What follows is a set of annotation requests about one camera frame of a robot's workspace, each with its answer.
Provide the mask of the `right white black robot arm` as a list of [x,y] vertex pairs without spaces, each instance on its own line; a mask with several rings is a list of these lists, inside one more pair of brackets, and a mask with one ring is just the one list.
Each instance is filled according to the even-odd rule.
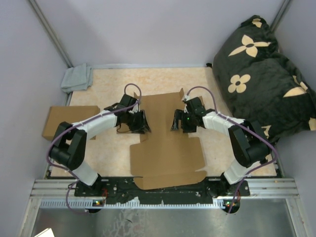
[[260,124],[244,119],[226,117],[214,109],[206,109],[200,98],[184,96],[184,109],[176,109],[171,131],[179,128],[184,133],[195,133],[198,127],[215,130],[230,138],[235,159],[221,175],[220,190],[230,196],[237,190],[237,182],[253,169],[256,163],[265,163],[271,152],[263,137]]

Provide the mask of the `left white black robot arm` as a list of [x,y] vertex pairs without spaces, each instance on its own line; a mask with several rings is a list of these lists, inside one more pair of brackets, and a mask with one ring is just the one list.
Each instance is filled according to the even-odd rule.
[[46,153],[48,163],[84,183],[90,195],[99,195],[103,185],[99,181],[100,175],[84,161],[86,143],[96,135],[122,124],[127,125],[131,133],[151,132],[145,111],[139,107],[140,102],[140,98],[124,94],[120,102],[88,119],[60,123]]

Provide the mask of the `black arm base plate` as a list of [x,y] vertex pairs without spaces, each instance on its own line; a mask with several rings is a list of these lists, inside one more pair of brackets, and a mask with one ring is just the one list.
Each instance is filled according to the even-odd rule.
[[142,190],[132,177],[102,177],[92,187],[79,181],[75,187],[76,197],[102,197],[107,204],[126,203],[138,198],[141,204],[212,204],[214,198],[250,196],[247,181],[228,184],[223,177],[206,177],[191,185]]

